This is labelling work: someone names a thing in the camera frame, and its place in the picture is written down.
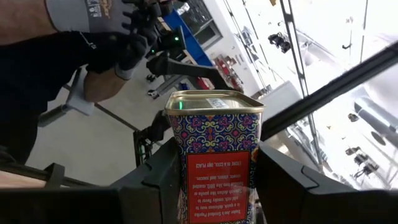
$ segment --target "red label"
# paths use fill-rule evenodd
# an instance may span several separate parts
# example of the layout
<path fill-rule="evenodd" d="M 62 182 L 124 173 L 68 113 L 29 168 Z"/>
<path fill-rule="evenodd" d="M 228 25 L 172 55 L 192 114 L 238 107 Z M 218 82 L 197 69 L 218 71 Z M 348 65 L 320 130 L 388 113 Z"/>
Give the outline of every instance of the red label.
<path fill-rule="evenodd" d="M 220 223 L 246 218 L 249 152 L 187 156 L 190 223 Z"/>

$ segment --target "gold can lid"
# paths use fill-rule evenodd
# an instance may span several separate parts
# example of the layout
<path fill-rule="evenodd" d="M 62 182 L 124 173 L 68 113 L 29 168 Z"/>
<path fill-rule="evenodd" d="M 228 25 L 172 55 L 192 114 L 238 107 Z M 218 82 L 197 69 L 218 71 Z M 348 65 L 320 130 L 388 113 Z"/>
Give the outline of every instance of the gold can lid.
<path fill-rule="evenodd" d="M 216 115 L 262 113 L 264 105 L 238 91 L 187 90 L 171 94 L 168 115 Z"/>

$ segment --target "decorative tin can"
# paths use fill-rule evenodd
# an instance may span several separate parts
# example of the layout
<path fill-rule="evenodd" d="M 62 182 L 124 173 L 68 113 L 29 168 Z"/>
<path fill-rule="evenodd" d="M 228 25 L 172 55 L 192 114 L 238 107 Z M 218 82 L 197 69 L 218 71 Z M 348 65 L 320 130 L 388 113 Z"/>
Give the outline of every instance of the decorative tin can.
<path fill-rule="evenodd" d="M 180 223 L 253 223 L 264 105 L 236 91 L 177 91 L 165 110 L 180 149 Z"/>

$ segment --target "paprika tin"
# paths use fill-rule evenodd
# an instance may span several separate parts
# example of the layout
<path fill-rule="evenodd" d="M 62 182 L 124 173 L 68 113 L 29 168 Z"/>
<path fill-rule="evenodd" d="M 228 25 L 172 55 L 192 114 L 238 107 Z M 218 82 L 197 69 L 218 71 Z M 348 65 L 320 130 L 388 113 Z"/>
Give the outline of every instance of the paprika tin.
<path fill-rule="evenodd" d="M 253 223 L 264 105 L 237 91 L 172 93 L 166 107 L 181 161 L 179 223 Z"/>

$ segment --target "blue floral pattern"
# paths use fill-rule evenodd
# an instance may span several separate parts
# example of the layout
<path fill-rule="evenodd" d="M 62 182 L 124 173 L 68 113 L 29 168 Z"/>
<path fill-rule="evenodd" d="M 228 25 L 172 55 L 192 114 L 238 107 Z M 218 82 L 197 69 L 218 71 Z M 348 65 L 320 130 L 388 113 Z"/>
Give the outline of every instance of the blue floral pattern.
<path fill-rule="evenodd" d="M 258 153 L 261 114 L 220 114 L 214 116 L 170 116 L 174 136 L 180 148 L 182 164 L 182 194 L 180 196 L 181 223 L 188 223 L 187 211 L 187 154 L 203 152 L 249 151 L 249 203 L 245 220 L 231 224 L 249 224 L 254 221 L 254 172 Z"/>

